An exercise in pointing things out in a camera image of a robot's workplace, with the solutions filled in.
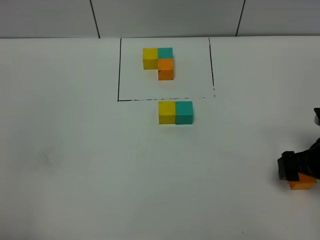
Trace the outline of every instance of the teal cube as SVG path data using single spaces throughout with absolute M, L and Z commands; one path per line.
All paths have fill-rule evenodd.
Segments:
M 174 50 L 172 47 L 158 48 L 158 59 L 173 59 Z
M 192 124 L 194 121 L 194 107 L 192 101 L 175 102 L 175 124 Z

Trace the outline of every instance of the orange cube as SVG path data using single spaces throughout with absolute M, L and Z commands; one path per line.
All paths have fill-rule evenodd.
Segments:
M 288 181 L 291 190 L 307 190 L 317 184 L 317 180 L 312 176 L 299 173 L 299 181 Z
M 158 79 L 173 80 L 175 78 L 174 59 L 158 59 Z

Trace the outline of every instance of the cube pair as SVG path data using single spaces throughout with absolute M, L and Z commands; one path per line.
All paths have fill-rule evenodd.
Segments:
M 159 80 L 173 80 L 175 78 L 172 47 L 144 48 L 142 61 L 144 70 L 158 70 Z
M 317 180 L 312 176 L 298 173 L 299 181 L 288 181 L 291 190 L 307 190 L 313 188 L 317 184 Z
M 194 108 L 192 101 L 160 101 L 159 124 L 192 124 Z

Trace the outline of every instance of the white table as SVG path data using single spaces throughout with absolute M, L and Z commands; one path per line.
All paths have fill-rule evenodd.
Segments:
M 0 236 L 319 239 L 320 187 L 290 191 L 277 159 L 319 137 L 320 37 L 210 42 L 212 95 L 159 126 L 157 100 L 118 101 L 120 39 L 0 40 Z

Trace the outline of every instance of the rectangular outline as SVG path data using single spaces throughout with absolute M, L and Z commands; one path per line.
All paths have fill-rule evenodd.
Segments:
M 212 54 L 211 54 L 210 37 L 208 37 L 208 40 L 209 40 L 209 53 L 210 53 L 210 65 L 211 65 L 211 74 L 212 74 L 212 85 L 213 85 L 213 91 L 214 91 L 215 90 L 215 80 L 214 80 L 214 68 L 213 68 L 213 65 L 212 65 Z M 122 48 L 122 37 L 120 38 L 120 57 L 119 57 L 118 98 L 117 98 L 117 102 L 206 99 L 206 98 L 208 98 L 208 97 L 171 97 L 171 98 L 149 98 L 149 99 L 119 99 L 119 94 L 120 94 L 120 72 L 121 72 L 121 48 Z

